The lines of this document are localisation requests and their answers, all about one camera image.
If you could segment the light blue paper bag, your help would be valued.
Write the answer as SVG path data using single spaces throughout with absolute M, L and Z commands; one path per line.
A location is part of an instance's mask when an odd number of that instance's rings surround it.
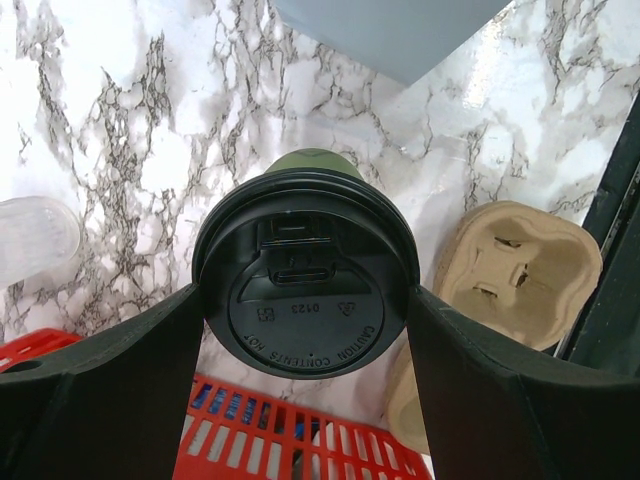
M 280 0 L 283 22 L 410 86 L 506 8 L 505 0 Z

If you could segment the green paper cup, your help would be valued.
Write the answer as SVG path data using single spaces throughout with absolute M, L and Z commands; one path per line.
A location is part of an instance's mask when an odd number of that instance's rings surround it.
M 326 149 L 304 148 L 289 152 L 276 160 L 266 173 L 294 168 L 326 169 L 362 180 L 358 169 L 343 156 Z

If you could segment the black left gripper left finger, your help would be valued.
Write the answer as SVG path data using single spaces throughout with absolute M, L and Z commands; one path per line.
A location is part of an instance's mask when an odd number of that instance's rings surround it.
M 171 478 L 203 327 L 189 285 L 2 373 L 2 478 Z

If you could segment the brown pulp cup carrier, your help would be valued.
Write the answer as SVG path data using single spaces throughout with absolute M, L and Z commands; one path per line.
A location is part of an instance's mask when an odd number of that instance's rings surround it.
M 439 433 L 471 417 L 476 389 L 455 379 L 458 327 L 544 351 L 571 330 L 602 268 L 598 243 L 571 221 L 514 201 L 466 213 L 438 254 L 432 289 L 411 295 L 387 388 L 393 437 L 429 454 Z

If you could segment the black cup lid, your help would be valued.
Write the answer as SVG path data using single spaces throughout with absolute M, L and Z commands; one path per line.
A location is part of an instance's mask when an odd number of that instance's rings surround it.
M 204 317 L 241 362 L 311 380 L 356 371 L 399 337 L 420 280 L 413 233 L 361 179 L 266 173 L 226 195 L 192 259 Z

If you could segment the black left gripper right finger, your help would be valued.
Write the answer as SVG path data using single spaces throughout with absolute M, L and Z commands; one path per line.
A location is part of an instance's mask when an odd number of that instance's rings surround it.
M 535 351 L 422 287 L 407 327 L 437 478 L 638 478 L 638 379 Z

